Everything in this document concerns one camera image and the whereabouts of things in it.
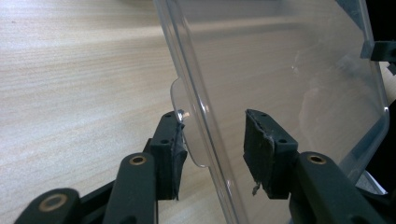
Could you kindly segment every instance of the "curved plastic edge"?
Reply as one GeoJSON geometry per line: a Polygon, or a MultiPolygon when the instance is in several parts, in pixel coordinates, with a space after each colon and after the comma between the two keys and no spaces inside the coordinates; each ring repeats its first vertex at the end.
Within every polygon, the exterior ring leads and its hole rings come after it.
{"type": "MultiPolygon", "coordinates": [[[[359,0],[361,7],[361,21],[363,23],[362,31],[365,42],[368,43],[369,53],[373,51],[374,36],[371,28],[370,18],[368,15],[367,5],[365,0],[359,0]]],[[[361,174],[370,159],[374,156],[376,149],[381,144],[389,129],[389,109],[387,94],[385,93],[385,86],[381,76],[379,63],[370,62],[372,73],[375,74],[375,83],[378,89],[380,104],[383,107],[383,116],[377,121],[369,132],[363,136],[359,143],[352,148],[348,155],[339,163],[341,170],[346,174],[352,183],[358,182],[361,174]]]]}
{"type": "Polygon", "coordinates": [[[206,153],[209,158],[209,171],[217,189],[221,207],[227,223],[248,223],[239,192],[234,184],[233,172],[223,148],[219,142],[220,136],[215,118],[209,112],[210,105],[206,99],[205,88],[202,85],[201,73],[196,62],[195,54],[190,42],[189,31],[186,30],[182,13],[177,0],[154,0],[161,18],[163,32],[170,49],[177,74],[182,78],[191,107],[196,110],[200,134],[204,137],[206,153]]]}

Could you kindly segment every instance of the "transparent acrylic panel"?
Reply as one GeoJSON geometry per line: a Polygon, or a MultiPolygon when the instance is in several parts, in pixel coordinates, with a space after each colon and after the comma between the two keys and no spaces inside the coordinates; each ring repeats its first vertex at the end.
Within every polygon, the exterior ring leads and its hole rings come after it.
{"type": "Polygon", "coordinates": [[[290,220],[287,201],[251,193],[248,108],[271,115],[300,152],[323,153],[357,180],[388,128],[379,67],[365,59],[372,38],[364,1],[155,3],[184,84],[173,86],[175,110],[193,112],[186,141],[196,163],[210,167],[229,222],[290,220]]]}

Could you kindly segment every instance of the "metal rivet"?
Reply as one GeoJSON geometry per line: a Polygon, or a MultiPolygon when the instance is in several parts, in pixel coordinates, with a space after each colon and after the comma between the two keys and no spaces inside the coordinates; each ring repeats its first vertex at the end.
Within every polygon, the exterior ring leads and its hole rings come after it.
{"type": "Polygon", "coordinates": [[[129,160],[131,165],[141,165],[147,161],[146,157],[144,156],[135,156],[129,160]]]}
{"type": "Polygon", "coordinates": [[[41,212],[50,212],[64,205],[66,201],[67,196],[65,194],[52,194],[40,203],[38,209],[41,212]]]}
{"type": "Polygon", "coordinates": [[[323,165],[324,163],[326,163],[326,160],[318,155],[309,155],[308,160],[319,165],[323,165]]]}

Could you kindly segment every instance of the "wood grain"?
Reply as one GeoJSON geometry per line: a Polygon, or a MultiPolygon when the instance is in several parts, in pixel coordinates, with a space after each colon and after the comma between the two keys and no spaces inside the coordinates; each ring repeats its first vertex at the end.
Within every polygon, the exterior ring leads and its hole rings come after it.
{"type": "MultiPolygon", "coordinates": [[[[0,222],[39,194],[115,178],[162,114],[176,72],[151,1],[0,1],[0,222]]],[[[161,223],[222,223],[207,169],[188,159],[161,223]]]]}

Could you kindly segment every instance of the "wooden table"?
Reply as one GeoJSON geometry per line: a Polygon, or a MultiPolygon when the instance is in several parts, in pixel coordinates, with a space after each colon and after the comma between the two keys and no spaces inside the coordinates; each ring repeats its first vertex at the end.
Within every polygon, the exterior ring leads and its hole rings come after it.
{"type": "MultiPolygon", "coordinates": [[[[173,110],[177,78],[150,0],[0,2],[0,222],[39,194],[115,178],[173,110]]],[[[161,223],[224,223],[190,158],[161,223]]]]}

